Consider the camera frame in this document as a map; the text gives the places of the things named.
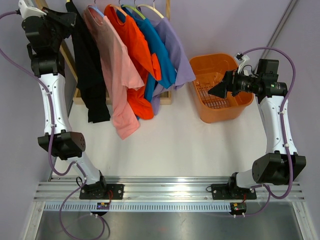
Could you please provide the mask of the black t shirt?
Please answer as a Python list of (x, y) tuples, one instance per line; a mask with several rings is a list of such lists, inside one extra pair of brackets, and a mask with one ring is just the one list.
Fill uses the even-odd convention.
[(106, 85), (99, 50), (73, 1), (66, 2), (65, 7), (69, 13), (76, 14), (71, 39), (77, 88), (88, 110), (88, 122), (94, 124), (108, 122), (111, 115), (106, 105)]

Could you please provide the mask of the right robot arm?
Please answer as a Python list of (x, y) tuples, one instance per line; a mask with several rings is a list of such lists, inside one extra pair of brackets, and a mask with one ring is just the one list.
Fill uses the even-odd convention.
[(305, 156), (299, 155), (292, 139), (288, 117), (289, 90), (286, 83), (278, 81), (278, 60), (260, 59), (257, 73), (247, 73), (244, 68), (249, 57), (238, 57), (239, 66), (226, 71), (220, 83), (208, 94), (226, 98), (228, 93), (254, 94), (265, 131), (266, 153), (252, 164), (251, 169), (235, 172), (226, 184), (212, 184), (215, 200), (256, 199), (256, 188), (266, 187), (275, 199), (286, 198), (293, 181), (306, 166)]

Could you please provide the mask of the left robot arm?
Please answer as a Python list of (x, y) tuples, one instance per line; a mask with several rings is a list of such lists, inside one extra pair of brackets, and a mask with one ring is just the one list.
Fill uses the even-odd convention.
[(112, 195), (101, 171), (94, 167), (85, 153), (82, 133), (74, 132), (69, 122), (65, 100), (65, 61), (60, 52), (64, 39), (71, 35), (76, 23), (73, 12), (57, 12), (46, 7), (39, 9), (27, 4), (19, 8), (22, 28), (29, 41), (28, 55), (31, 69), (41, 88), (45, 127), (37, 141), (48, 152), (48, 161), (54, 168), (53, 157), (67, 162), (83, 176), (80, 199), (109, 199)]

